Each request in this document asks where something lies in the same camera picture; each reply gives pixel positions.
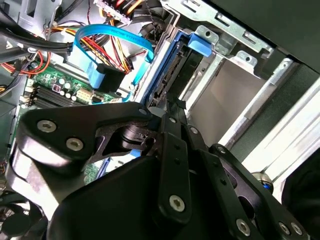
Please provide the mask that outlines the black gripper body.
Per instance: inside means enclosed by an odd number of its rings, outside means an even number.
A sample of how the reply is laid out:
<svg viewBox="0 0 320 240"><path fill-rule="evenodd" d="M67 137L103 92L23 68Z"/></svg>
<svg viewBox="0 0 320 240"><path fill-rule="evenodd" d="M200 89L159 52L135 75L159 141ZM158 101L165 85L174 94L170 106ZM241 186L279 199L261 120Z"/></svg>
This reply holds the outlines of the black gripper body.
<svg viewBox="0 0 320 240"><path fill-rule="evenodd" d="M190 173L192 216L187 225L157 225L160 163L131 161L65 198L50 221L49 240L223 240L219 207L202 178Z"/></svg>

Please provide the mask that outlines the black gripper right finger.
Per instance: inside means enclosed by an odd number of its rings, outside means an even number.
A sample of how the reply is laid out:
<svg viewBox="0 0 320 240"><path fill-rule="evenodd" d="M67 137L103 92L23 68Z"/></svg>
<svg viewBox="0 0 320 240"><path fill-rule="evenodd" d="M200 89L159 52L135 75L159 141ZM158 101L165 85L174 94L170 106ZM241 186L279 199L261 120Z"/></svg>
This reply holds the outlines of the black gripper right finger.
<svg viewBox="0 0 320 240"><path fill-rule="evenodd" d="M308 240L306 230L225 147L207 147L201 133L187 123L185 101L176 112L182 123L189 166L195 171L192 207L212 240Z"/></svg>

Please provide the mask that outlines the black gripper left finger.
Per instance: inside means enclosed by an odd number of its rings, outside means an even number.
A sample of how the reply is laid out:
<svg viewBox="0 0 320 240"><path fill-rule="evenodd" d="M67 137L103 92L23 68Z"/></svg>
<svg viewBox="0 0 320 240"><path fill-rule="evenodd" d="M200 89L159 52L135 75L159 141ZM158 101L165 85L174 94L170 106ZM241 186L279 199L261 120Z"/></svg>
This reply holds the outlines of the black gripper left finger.
<svg viewBox="0 0 320 240"><path fill-rule="evenodd" d="M137 102L27 111L19 120L12 188L41 207L51 222L73 192L135 160L159 162L153 219L187 224L192 216L187 143L168 96L158 116Z"/></svg>

